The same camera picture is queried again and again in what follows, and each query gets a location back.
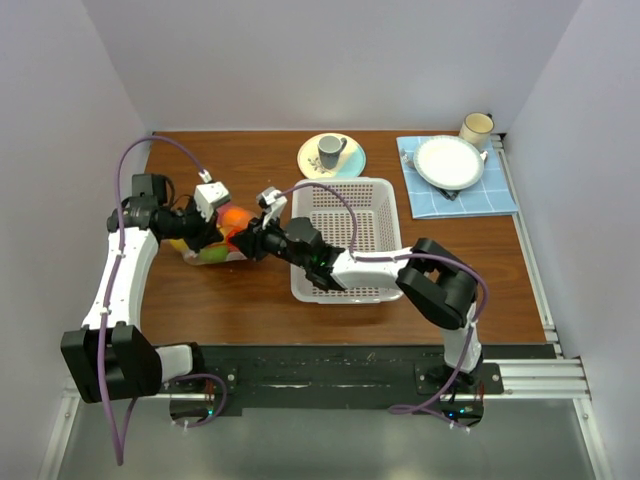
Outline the green fake custard apple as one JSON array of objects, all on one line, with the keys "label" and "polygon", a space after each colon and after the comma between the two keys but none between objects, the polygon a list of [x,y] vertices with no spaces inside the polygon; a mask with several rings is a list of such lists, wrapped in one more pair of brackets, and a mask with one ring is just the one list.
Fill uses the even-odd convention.
[{"label": "green fake custard apple", "polygon": [[198,260],[204,264],[216,264],[227,261],[228,248],[225,245],[215,245],[202,249],[198,253]]}]

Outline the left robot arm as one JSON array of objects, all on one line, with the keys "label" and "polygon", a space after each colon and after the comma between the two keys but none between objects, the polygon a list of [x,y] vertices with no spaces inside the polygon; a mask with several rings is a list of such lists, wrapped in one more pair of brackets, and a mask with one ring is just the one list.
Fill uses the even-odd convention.
[{"label": "left robot arm", "polygon": [[194,343],[152,345],[140,330],[150,267],[164,240],[177,239],[198,252],[222,240],[218,208],[230,194],[220,182],[195,188],[186,207],[174,208],[175,189],[160,174],[136,174],[131,196],[107,220],[108,256],[95,300],[78,330],[64,333],[61,353],[81,398],[124,400],[157,394],[173,380],[185,392],[200,390],[207,368]]}]

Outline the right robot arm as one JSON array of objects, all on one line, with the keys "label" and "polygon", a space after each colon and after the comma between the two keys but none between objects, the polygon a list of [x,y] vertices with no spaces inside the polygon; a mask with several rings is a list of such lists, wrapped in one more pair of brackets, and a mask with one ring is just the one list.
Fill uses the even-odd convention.
[{"label": "right robot arm", "polygon": [[327,243],[306,217],[278,222],[253,219],[230,243],[247,258],[268,255],[302,270],[314,287],[325,291],[356,288],[403,292],[418,312],[436,325],[444,342],[445,379],[459,393],[481,380],[482,346],[477,318],[488,300],[488,287],[471,267],[430,239],[391,252],[355,252]]}]

